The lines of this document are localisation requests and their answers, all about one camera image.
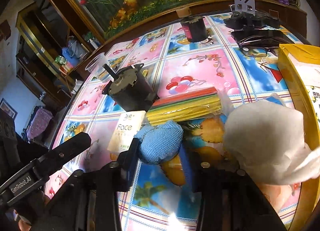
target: folded blue towel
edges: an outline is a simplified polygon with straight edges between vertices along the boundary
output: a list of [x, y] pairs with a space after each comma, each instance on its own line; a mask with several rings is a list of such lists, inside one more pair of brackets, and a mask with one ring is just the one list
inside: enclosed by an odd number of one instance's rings
[[139, 159], [147, 164], [159, 164], [175, 157], [180, 148], [183, 130], [172, 120], [165, 124], [145, 125], [134, 136], [139, 138]]

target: white wall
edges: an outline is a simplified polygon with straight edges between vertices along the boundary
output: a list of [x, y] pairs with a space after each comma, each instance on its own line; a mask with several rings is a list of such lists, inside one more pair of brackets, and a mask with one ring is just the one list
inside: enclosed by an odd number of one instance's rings
[[28, 124], [34, 107], [44, 106], [15, 74], [11, 76], [8, 84], [0, 93], [0, 101], [2, 98], [18, 113], [14, 123], [16, 132], [19, 135], [21, 135], [23, 128]]
[[306, 0], [300, 0], [300, 9], [307, 13], [307, 40], [320, 46], [320, 23]]
[[11, 76], [16, 74], [19, 31], [15, 26], [18, 12], [33, 2], [33, 0], [10, 0], [0, 15], [0, 24], [8, 20], [11, 29], [9, 39], [0, 41], [0, 92], [6, 86]]

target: eyeglasses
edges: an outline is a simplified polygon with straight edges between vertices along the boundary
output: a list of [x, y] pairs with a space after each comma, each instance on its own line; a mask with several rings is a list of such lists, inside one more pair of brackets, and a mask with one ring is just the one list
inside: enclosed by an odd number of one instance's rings
[[[262, 41], [268, 41], [268, 45], [274, 44], [272, 47], [259, 47]], [[252, 35], [238, 42], [242, 53], [249, 57], [262, 58], [272, 53], [276, 57], [279, 55], [279, 44], [289, 44], [290, 42], [281, 37], [266, 37], [264, 35]]]

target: yellow box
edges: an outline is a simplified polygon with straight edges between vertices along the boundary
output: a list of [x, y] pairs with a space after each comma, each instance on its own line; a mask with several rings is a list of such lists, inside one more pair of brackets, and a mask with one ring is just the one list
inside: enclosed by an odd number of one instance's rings
[[[312, 87], [306, 86], [310, 82], [320, 81], [320, 48], [312, 45], [280, 44], [278, 68], [288, 86], [296, 110], [303, 114], [305, 142], [311, 150], [320, 145], [320, 131], [315, 105], [316, 98], [311, 100], [309, 93]], [[300, 230], [319, 198], [319, 178], [305, 181], [301, 186], [299, 203], [290, 230]]]

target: pink label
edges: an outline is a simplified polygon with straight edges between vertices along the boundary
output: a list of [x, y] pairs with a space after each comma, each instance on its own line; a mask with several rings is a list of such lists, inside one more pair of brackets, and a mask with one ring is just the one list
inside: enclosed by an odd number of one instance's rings
[[190, 30], [189, 30], [189, 27], [186, 26], [186, 25], [182, 25], [182, 29], [183, 29], [186, 37], [187, 37], [188, 39], [192, 39], [192, 35], [191, 35]]

